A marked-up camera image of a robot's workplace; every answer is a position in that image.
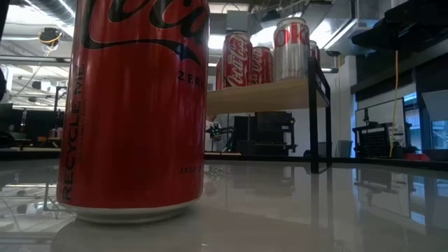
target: red soda can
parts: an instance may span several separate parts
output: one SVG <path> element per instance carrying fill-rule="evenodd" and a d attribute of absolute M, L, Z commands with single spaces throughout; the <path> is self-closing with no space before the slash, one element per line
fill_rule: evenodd
<path fill-rule="evenodd" d="M 216 90 L 223 89 L 223 58 L 218 59 L 218 63 L 216 63 Z"/>
<path fill-rule="evenodd" d="M 79 218 L 156 221 L 200 197 L 208 20 L 205 0 L 78 0 L 57 199 Z"/>
<path fill-rule="evenodd" d="M 251 38 L 245 32 L 227 34 L 223 47 L 223 88 L 246 87 L 251 83 Z"/>
<path fill-rule="evenodd" d="M 252 49 L 252 85 L 272 82 L 272 54 L 265 46 Z"/>
<path fill-rule="evenodd" d="M 317 46 L 317 42 L 309 41 L 309 51 L 311 53 L 311 57 L 315 57 L 319 65 L 321 64 L 321 51 Z"/>

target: silver soda can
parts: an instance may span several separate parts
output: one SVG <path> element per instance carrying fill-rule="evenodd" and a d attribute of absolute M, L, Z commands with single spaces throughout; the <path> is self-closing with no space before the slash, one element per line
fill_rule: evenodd
<path fill-rule="evenodd" d="M 309 28 L 300 17 L 280 21 L 274 32 L 274 80 L 307 78 Z"/>
<path fill-rule="evenodd" d="M 319 65 L 321 64 L 321 51 L 315 41 L 309 41 L 309 52 L 311 57 L 315 57 Z"/>

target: coke text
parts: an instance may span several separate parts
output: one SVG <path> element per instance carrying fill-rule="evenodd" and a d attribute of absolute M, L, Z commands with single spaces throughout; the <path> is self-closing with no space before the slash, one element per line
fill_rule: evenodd
<path fill-rule="evenodd" d="M 287 29 L 281 29 L 274 35 L 275 47 L 282 47 L 291 41 L 292 44 L 301 43 L 302 45 L 308 45 L 309 32 L 305 27 L 301 27 L 300 32 L 298 30 L 298 24 L 296 22 L 291 23 L 291 32 Z"/>

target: coca-cola can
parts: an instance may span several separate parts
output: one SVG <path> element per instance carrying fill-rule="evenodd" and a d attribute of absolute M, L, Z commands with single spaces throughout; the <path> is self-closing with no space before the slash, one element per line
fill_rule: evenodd
<path fill-rule="evenodd" d="M 309 41 L 310 56 L 315 57 L 319 65 L 321 64 L 321 51 L 315 41 Z"/>
<path fill-rule="evenodd" d="M 223 88 L 246 87 L 251 83 L 251 37 L 245 32 L 229 33 L 223 47 Z"/>
<path fill-rule="evenodd" d="M 252 85 L 272 82 L 272 54 L 265 46 L 252 49 Z"/>
<path fill-rule="evenodd" d="M 274 79 L 306 78 L 309 28 L 300 17 L 280 21 L 274 32 Z"/>
<path fill-rule="evenodd" d="M 202 193 L 209 5 L 128 2 L 76 11 L 57 200 L 96 223 L 169 218 Z"/>
<path fill-rule="evenodd" d="M 223 89 L 223 58 L 218 59 L 216 63 L 216 90 Z"/>

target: wooden shelf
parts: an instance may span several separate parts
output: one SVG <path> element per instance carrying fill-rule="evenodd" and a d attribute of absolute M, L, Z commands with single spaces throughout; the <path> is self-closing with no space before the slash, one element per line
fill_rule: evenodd
<path fill-rule="evenodd" d="M 317 106 L 326 102 L 317 92 Z M 308 79 L 281 80 L 207 92 L 207 113 L 246 113 L 308 109 Z"/>

